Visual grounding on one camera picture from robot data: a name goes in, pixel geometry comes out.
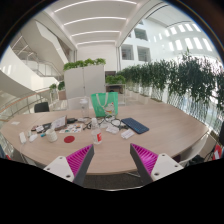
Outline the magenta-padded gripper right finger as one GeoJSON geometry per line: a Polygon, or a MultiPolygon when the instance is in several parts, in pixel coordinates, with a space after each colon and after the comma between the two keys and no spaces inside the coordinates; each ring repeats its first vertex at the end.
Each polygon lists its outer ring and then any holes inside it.
{"type": "Polygon", "coordinates": [[[182,166],[166,153],[156,154],[133,143],[130,144],[130,154],[144,185],[182,169],[182,166]]]}

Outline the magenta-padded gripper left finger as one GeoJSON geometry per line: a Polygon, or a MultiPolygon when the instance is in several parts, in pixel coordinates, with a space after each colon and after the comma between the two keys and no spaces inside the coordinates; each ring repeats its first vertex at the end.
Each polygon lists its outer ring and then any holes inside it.
{"type": "Polygon", "coordinates": [[[58,156],[44,170],[82,186],[93,155],[94,146],[90,144],[67,157],[58,156]]]}

